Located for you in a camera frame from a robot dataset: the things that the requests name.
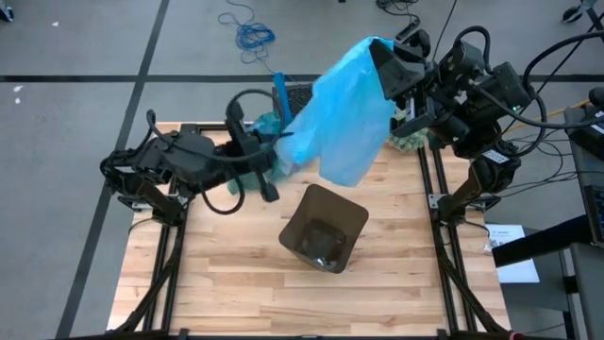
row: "white paper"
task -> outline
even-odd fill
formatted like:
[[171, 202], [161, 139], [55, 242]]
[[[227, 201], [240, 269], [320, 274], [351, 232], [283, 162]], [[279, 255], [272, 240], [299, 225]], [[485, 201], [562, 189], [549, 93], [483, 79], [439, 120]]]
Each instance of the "white paper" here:
[[[486, 225], [491, 233], [489, 245], [492, 248], [505, 245], [508, 242], [525, 237], [522, 226], [517, 225]], [[535, 262], [530, 259], [521, 263], [509, 264], [497, 268], [497, 275], [501, 283], [539, 283], [539, 275]]]

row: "wooden tabletop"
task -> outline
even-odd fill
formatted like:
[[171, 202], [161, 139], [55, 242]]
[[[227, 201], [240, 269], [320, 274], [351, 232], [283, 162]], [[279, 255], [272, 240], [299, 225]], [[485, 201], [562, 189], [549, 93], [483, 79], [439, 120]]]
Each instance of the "wooden tabletop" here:
[[[179, 129], [179, 123], [160, 124], [159, 129]], [[207, 135], [217, 144], [228, 138], [226, 132]], [[443, 151], [443, 161], [453, 191], [467, 179], [468, 162], [450, 150]], [[384, 146], [356, 188], [333, 185], [317, 170], [314, 164], [280, 183], [280, 200], [274, 203], [246, 192], [242, 209], [229, 216], [211, 212], [200, 198], [192, 202], [171, 332], [188, 328], [191, 334], [224, 335], [434, 335], [436, 329], [447, 329], [417, 154], [403, 155]], [[431, 174], [438, 188], [433, 168]], [[310, 183], [369, 211], [342, 274], [310, 268], [277, 239]], [[237, 201], [225, 185], [209, 191], [209, 197], [221, 209]], [[133, 223], [149, 216], [150, 212], [136, 213]], [[477, 212], [469, 212], [468, 219], [483, 222]], [[147, 222], [131, 232], [108, 329], [125, 321], [149, 287], [159, 230], [159, 224]], [[508, 328], [495, 263], [484, 250], [485, 230], [462, 225], [458, 231], [470, 288]], [[454, 296], [464, 329], [457, 289]], [[162, 306], [160, 295], [156, 327]]]

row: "gray floor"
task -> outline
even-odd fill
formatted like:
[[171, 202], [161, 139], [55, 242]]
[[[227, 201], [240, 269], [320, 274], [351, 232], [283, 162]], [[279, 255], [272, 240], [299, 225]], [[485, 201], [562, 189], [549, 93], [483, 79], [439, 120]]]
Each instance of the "gray floor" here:
[[[159, 0], [12, 0], [17, 20], [0, 25], [0, 75], [136, 75]], [[324, 72], [357, 40], [393, 37], [406, 19], [387, 15], [369, 0], [247, 0], [277, 34], [270, 66], [292, 74]], [[469, 25], [485, 25], [493, 37], [492, 64], [510, 61], [519, 72], [552, 43], [585, 32], [587, 19], [563, 25], [568, 0], [460, 0], [437, 57]], [[603, 10], [600, 2], [598, 12]], [[420, 0], [411, 8], [435, 42], [452, 0]], [[240, 8], [222, 1], [173, 0], [168, 8], [151, 75], [258, 75], [260, 64], [243, 65], [234, 27], [216, 16]], [[471, 41], [479, 42], [472, 37]], [[602, 74], [600, 41], [586, 42], [562, 74]], [[536, 69], [548, 73], [560, 53]], [[15, 93], [13, 88], [24, 85]], [[0, 216], [0, 338], [54, 337], [84, 247], [103, 179], [98, 163], [115, 146], [133, 83], [0, 83], [0, 159], [4, 189]], [[544, 94], [550, 111], [587, 96], [595, 84], [551, 84]], [[143, 113], [160, 121], [222, 120], [227, 100], [249, 87], [269, 84], [146, 84], [129, 144], [144, 132]], [[249, 118], [269, 110], [264, 99], [243, 102]], [[533, 133], [531, 128], [513, 136]], [[572, 170], [572, 160], [565, 167]], [[542, 179], [558, 159], [533, 153], [515, 182]], [[488, 219], [543, 229], [580, 214], [575, 182], [552, 184], [505, 199]], [[105, 330], [125, 251], [131, 212], [111, 201], [92, 272], [72, 335]], [[515, 329], [528, 332], [560, 322], [558, 314], [508, 306]], [[542, 335], [563, 336], [558, 328]]]

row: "blue plastic bag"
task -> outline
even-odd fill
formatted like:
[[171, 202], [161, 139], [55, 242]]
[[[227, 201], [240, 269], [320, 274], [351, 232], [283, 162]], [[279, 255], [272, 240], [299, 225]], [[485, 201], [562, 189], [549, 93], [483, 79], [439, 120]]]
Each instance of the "blue plastic bag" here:
[[294, 135], [277, 144], [282, 171], [319, 158], [319, 175], [335, 184], [357, 185], [390, 132], [394, 103], [384, 99], [369, 53], [369, 37], [353, 46], [312, 86], [312, 99], [285, 129]]

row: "wooden table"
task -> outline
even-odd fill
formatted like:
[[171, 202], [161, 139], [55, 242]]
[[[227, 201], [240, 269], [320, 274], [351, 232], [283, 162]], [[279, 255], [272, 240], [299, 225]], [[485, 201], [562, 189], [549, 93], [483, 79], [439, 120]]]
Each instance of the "wooden table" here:
[[[179, 123], [160, 124], [159, 129], [179, 129]], [[217, 144], [228, 138], [226, 132], [207, 135]], [[443, 161], [453, 191], [466, 180], [468, 163], [449, 150], [443, 152]], [[230, 216], [211, 212], [200, 198], [193, 201], [171, 332], [188, 328], [191, 334], [435, 335], [436, 329], [447, 329], [417, 154], [401, 155], [384, 146], [356, 188], [335, 186], [321, 179], [317, 169], [314, 164], [279, 184], [277, 202], [269, 204], [258, 193], [246, 193], [243, 208]], [[433, 169], [431, 174], [438, 188]], [[316, 271], [278, 242], [310, 183], [369, 211], [342, 274]], [[223, 209], [237, 200], [225, 185], [209, 191], [209, 197]], [[136, 213], [134, 222], [149, 216]], [[468, 219], [483, 222], [477, 212]], [[148, 222], [130, 234], [108, 329], [125, 321], [149, 287], [159, 229], [159, 224]], [[483, 249], [485, 230], [459, 226], [459, 237], [471, 289], [508, 328], [495, 263]], [[457, 289], [454, 296], [463, 329]], [[160, 295], [156, 327], [162, 300]]]

